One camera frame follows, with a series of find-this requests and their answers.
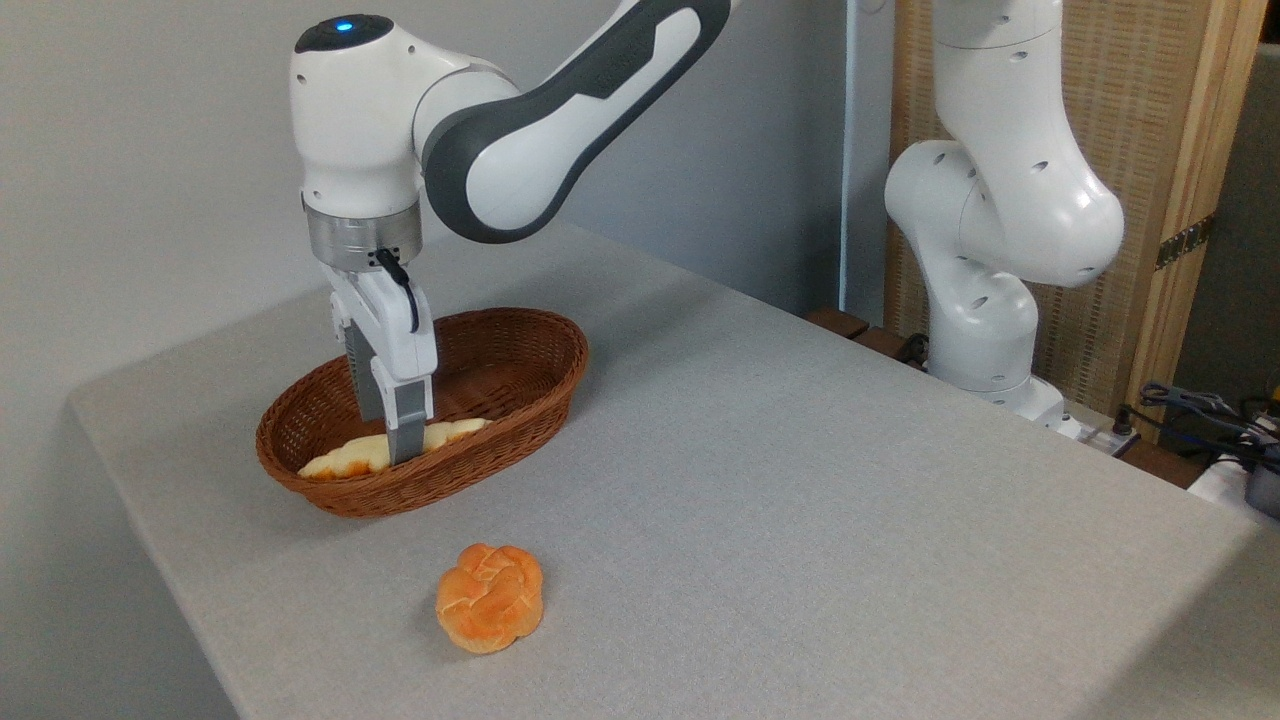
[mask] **gray tabletop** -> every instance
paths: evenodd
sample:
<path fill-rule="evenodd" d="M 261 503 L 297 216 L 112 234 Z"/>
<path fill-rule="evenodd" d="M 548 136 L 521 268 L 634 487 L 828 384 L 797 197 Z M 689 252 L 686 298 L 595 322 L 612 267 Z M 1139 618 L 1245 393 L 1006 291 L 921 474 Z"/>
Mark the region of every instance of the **gray tabletop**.
<path fill-rule="evenodd" d="M 568 225 L 412 269 L 436 315 L 593 347 L 552 442 L 422 510 L 334 518 L 257 465 L 338 355 L 324 293 L 73 396 L 243 717 L 1280 716 L 1280 536 Z M 474 542 L 547 575 L 483 657 L 434 616 Z"/>

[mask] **bread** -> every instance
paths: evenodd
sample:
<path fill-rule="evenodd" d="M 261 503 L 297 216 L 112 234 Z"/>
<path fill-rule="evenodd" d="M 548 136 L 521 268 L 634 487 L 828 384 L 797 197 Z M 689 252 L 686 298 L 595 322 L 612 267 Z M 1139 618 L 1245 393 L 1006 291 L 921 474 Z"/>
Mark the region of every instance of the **bread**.
<path fill-rule="evenodd" d="M 472 544 L 440 577 L 435 618 L 462 650 L 498 652 L 541 621 L 543 569 L 518 547 Z"/>
<path fill-rule="evenodd" d="M 456 423 L 431 423 L 422 432 L 422 450 L 430 452 L 462 436 L 490 424 L 484 418 L 471 418 Z M 390 468 L 392 454 L 387 436 L 356 438 L 347 445 L 316 457 L 298 470 L 298 475 L 312 480 L 342 480 Z"/>

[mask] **metal hinge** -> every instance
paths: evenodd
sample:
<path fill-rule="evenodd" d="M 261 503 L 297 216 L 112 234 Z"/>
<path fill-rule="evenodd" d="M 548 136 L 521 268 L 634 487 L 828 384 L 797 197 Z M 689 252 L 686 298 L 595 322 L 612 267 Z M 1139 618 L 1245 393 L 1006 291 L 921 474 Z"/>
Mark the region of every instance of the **metal hinge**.
<path fill-rule="evenodd" d="M 1204 245 L 1212 228 L 1213 215 L 1210 215 L 1165 242 L 1161 242 L 1160 254 L 1156 255 L 1156 269 L 1160 270 L 1192 250 Z"/>

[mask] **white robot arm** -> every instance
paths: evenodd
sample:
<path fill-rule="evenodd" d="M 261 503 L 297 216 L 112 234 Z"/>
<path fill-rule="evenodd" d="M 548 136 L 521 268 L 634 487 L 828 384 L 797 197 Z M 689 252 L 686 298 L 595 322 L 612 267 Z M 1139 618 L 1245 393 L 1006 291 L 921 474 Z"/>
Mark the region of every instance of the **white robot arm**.
<path fill-rule="evenodd" d="M 909 147 L 884 190 L 929 296 L 929 373 L 1074 434 L 1032 377 L 1039 322 L 1023 279 L 1078 287 L 1115 259 L 1119 200 L 1062 104 L 1061 0 L 937 0 L 938 117 L 956 138 Z"/>
<path fill-rule="evenodd" d="M 463 237 L 529 237 L 600 150 L 701 58 L 739 1 L 623 0 L 526 94 L 490 63 L 379 15 L 302 35 L 291 102 L 311 250 L 334 288 L 361 414 L 385 418 L 393 462 L 421 452 L 433 415 L 431 316 L 402 268 L 422 247 L 420 188 Z"/>

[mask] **wicker basket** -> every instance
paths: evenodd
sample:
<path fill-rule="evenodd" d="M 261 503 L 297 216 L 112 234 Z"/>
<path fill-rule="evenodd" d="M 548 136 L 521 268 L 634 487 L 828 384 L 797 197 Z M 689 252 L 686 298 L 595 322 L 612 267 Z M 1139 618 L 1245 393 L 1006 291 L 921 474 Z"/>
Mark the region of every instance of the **wicker basket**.
<path fill-rule="evenodd" d="M 586 370 L 586 337 L 544 310 L 495 307 L 435 322 L 440 366 L 435 420 L 486 418 L 493 424 L 379 473 L 308 480 L 297 471 L 344 442 L 385 432 L 364 423 L 346 357 L 316 368 L 262 415 L 257 456 L 284 487 L 346 518 L 394 515 L 448 497 L 526 457 L 568 416 Z"/>

